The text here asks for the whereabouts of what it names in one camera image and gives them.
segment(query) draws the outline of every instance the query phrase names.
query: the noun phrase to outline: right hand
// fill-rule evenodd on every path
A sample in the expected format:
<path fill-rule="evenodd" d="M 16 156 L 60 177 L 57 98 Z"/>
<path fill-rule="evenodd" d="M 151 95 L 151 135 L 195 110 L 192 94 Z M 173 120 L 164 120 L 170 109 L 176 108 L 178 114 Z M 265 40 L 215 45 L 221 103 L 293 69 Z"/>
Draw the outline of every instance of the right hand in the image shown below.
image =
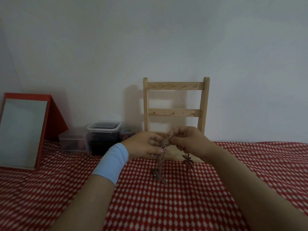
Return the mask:
<path fill-rule="evenodd" d="M 184 151 L 186 154 L 191 153 L 205 163 L 210 163 L 211 156 L 219 148 L 197 128 L 192 126 L 173 128 L 167 135 L 173 136 L 169 141 L 175 144 L 180 151 Z"/>

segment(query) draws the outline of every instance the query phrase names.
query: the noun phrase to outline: left hand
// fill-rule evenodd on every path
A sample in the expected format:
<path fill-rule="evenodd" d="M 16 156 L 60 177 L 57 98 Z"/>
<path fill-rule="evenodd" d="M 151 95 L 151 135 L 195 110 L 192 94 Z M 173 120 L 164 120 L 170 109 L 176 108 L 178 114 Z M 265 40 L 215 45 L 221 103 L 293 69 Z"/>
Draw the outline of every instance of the left hand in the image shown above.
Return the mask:
<path fill-rule="evenodd" d="M 163 137 L 158 134 L 142 131 L 121 143 L 128 151 L 128 160 L 139 158 L 148 154 L 163 154 L 164 149 L 158 147 Z"/>

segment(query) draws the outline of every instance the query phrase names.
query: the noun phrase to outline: white wall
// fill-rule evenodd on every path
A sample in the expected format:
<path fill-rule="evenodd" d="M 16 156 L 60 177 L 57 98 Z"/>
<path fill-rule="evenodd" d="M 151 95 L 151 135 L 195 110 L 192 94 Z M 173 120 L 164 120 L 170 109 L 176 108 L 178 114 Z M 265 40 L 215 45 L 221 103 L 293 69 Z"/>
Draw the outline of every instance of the white wall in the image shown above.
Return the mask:
<path fill-rule="evenodd" d="M 0 19 L 0 116 L 2 110 L 3 95 L 5 92 L 20 93 L 21 84 L 14 68 L 14 63 L 7 47 L 6 37 Z"/>
<path fill-rule="evenodd" d="M 142 78 L 211 78 L 212 140 L 308 142 L 308 0 L 1 0 L 25 92 L 54 96 L 70 126 L 141 127 Z M 198 108 L 197 92 L 150 92 Z M 152 124 L 166 130 L 197 120 Z"/>

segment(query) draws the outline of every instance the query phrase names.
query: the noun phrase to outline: container lid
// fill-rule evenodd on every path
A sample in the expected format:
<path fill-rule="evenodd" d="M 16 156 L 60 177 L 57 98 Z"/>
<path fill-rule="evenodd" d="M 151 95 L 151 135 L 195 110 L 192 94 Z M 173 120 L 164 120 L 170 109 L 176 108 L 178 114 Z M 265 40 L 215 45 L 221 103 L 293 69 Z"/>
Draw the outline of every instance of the container lid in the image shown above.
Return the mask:
<path fill-rule="evenodd" d="M 119 131 L 121 122 L 94 122 L 87 126 L 90 132 L 114 133 Z"/>

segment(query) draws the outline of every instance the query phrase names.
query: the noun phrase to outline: wooden post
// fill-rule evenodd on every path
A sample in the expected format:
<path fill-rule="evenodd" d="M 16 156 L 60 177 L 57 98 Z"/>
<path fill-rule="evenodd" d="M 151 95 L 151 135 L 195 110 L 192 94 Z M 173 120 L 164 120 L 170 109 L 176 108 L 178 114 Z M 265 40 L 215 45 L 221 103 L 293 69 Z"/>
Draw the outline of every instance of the wooden post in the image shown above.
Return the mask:
<path fill-rule="evenodd" d="M 148 78 L 143 78 L 144 131 L 150 131 Z"/>
<path fill-rule="evenodd" d="M 208 98 L 209 98 L 209 89 L 210 89 L 210 78 L 204 77 L 203 82 L 204 82 L 204 88 L 201 92 L 201 102 L 200 102 L 201 116 L 198 118 L 198 130 L 204 134 L 206 110 L 208 107 Z"/>

